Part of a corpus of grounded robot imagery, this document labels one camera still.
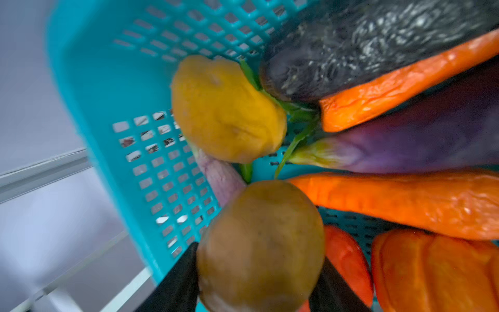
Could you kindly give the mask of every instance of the yellow potato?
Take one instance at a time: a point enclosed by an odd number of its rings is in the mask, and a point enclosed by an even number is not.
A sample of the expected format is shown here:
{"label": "yellow potato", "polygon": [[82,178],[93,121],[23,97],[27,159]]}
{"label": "yellow potato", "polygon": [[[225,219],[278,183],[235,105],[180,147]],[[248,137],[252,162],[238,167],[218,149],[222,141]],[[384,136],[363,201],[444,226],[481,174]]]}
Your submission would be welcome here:
{"label": "yellow potato", "polygon": [[207,154],[248,164],[281,146],[285,111],[248,82],[238,63],[188,56],[171,90],[175,120]]}
{"label": "yellow potato", "polygon": [[256,182],[201,238],[200,298],[210,312],[295,312],[323,263],[323,223],[312,202],[290,183]]}

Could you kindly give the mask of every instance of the basket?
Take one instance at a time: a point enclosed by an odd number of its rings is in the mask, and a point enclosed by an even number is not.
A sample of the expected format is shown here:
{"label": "basket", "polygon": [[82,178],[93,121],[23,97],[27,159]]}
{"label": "basket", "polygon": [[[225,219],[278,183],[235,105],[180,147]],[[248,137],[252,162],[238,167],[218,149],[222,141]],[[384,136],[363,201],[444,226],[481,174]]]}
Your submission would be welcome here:
{"label": "basket", "polygon": [[[160,282],[220,211],[171,111],[171,78],[189,54],[259,60],[262,45],[306,0],[61,0],[48,28],[55,81],[143,259]],[[273,178],[286,145],[257,159]],[[322,169],[286,165],[282,178]],[[370,260],[393,224],[319,208]]]}

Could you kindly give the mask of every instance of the perforated basket wall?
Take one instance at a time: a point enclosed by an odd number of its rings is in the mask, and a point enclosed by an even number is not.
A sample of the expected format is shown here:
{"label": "perforated basket wall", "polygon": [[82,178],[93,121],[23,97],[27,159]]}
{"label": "perforated basket wall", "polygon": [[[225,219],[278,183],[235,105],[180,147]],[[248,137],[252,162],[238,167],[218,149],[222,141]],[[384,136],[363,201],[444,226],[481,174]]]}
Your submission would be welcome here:
{"label": "perforated basket wall", "polygon": [[[269,35],[306,0],[61,0],[48,28],[59,91],[156,281],[220,211],[170,110],[169,85],[189,54],[257,62]],[[284,147],[255,161],[272,179]],[[286,165],[282,178],[320,171]],[[391,224],[320,209],[368,259]]]}

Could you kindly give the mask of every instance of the carrot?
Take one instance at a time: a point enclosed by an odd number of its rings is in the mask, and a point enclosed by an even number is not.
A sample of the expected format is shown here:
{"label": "carrot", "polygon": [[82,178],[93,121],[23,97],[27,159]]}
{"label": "carrot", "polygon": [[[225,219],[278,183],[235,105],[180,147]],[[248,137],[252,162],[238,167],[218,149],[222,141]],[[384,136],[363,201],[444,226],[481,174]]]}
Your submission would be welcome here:
{"label": "carrot", "polygon": [[498,54],[499,29],[320,100],[322,128],[337,132],[373,119]]}
{"label": "carrot", "polygon": [[318,173],[289,180],[317,206],[352,211],[470,240],[499,239],[499,173]]}
{"label": "carrot", "polygon": [[[371,307],[374,290],[367,260],[355,239],[338,227],[324,226],[326,257],[347,282],[353,292]],[[310,312],[306,301],[298,312]]]}

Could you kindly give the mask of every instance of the orange carrot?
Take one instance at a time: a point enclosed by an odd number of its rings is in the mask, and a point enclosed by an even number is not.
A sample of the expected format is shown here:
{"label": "orange carrot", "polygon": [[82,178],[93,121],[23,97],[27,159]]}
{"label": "orange carrot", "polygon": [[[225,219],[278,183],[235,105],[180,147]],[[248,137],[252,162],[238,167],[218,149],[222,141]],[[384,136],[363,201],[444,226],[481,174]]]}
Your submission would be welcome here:
{"label": "orange carrot", "polygon": [[499,29],[320,100],[322,128],[337,132],[373,119],[498,54]]}
{"label": "orange carrot", "polygon": [[499,239],[499,173],[318,173],[289,180],[317,206],[352,211],[470,240]]}
{"label": "orange carrot", "polygon": [[[371,307],[374,290],[367,260],[355,239],[338,227],[324,226],[326,257],[336,268],[353,292]],[[298,312],[310,312],[306,301]]]}

